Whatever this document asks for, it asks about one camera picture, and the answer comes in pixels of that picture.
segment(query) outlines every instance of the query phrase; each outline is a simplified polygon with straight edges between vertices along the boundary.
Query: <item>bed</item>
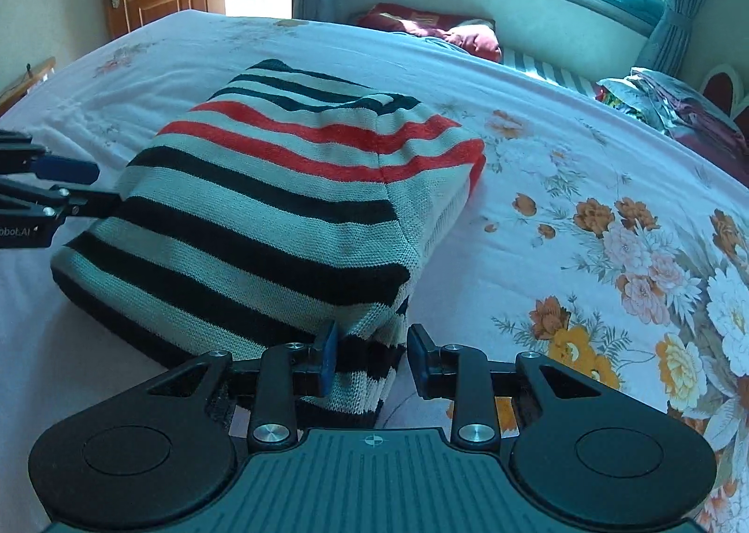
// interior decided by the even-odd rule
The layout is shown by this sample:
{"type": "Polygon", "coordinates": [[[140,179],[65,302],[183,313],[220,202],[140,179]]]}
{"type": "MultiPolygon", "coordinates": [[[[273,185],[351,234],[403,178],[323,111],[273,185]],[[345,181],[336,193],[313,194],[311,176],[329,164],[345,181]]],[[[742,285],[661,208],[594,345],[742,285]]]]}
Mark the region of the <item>bed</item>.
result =
{"type": "MultiPolygon", "coordinates": [[[[412,37],[185,11],[61,70],[0,129],[95,160],[110,187],[157,130],[268,58],[398,90],[480,135],[487,165],[409,321],[493,360],[547,353],[694,427],[718,461],[694,517],[745,531],[749,190],[586,91],[412,37]]],[[[52,282],[51,254],[87,223],[68,220],[50,250],[0,250],[0,533],[47,523],[26,474],[40,433],[161,371],[52,282]]],[[[497,409],[517,433],[511,406],[497,409]]],[[[448,430],[450,416],[448,400],[415,395],[403,360],[378,425],[448,430]]]]}

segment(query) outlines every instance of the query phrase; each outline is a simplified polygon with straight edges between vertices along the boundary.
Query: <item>crosshair logo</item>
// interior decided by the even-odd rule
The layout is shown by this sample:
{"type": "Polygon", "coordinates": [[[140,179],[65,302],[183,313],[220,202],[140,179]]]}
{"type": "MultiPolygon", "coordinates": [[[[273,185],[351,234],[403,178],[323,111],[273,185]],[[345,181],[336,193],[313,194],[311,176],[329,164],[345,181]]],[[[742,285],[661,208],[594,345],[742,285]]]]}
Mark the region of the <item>crosshair logo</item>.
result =
{"type": "Polygon", "coordinates": [[[364,438],[363,442],[366,442],[369,446],[380,446],[383,442],[385,442],[385,438],[382,436],[376,436],[375,434],[371,434],[364,438]]]}

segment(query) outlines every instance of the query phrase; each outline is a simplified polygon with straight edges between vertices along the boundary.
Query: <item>silver bolt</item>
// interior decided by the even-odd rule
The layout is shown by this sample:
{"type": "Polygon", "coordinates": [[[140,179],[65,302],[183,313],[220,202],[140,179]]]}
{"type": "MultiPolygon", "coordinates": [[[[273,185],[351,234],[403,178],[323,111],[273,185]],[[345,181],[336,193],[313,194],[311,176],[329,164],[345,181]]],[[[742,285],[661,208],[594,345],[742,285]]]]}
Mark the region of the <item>silver bolt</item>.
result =
{"type": "Polygon", "coordinates": [[[494,430],[481,423],[469,423],[458,430],[458,435],[466,442],[489,442],[494,437],[494,430]]]}
{"type": "Polygon", "coordinates": [[[252,435],[255,436],[255,440],[260,442],[283,442],[288,438],[289,431],[287,427],[278,423],[265,423],[265,425],[256,427],[252,435]]]}

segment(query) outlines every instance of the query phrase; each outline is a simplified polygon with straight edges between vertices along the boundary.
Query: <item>red and white headboard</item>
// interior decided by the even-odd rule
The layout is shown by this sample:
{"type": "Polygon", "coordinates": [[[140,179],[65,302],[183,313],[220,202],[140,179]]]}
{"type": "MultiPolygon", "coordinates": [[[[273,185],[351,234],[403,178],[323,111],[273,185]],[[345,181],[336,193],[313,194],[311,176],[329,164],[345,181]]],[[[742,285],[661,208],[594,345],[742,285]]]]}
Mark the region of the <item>red and white headboard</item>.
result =
{"type": "Polygon", "coordinates": [[[699,90],[729,115],[749,139],[749,95],[744,96],[742,78],[732,66],[721,64],[710,70],[699,90]]]}

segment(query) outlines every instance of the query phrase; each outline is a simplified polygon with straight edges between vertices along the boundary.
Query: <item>striped sweater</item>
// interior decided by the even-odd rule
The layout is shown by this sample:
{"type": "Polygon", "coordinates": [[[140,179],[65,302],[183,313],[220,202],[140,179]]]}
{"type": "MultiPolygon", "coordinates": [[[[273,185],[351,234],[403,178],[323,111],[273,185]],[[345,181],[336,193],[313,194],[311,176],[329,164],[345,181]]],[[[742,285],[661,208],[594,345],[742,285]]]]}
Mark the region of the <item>striped sweater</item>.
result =
{"type": "Polygon", "coordinates": [[[55,254],[71,301],[166,367],[345,331],[302,427],[371,427],[408,297],[482,171],[483,143],[413,97],[265,60],[164,127],[123,203],[55,254]]]}

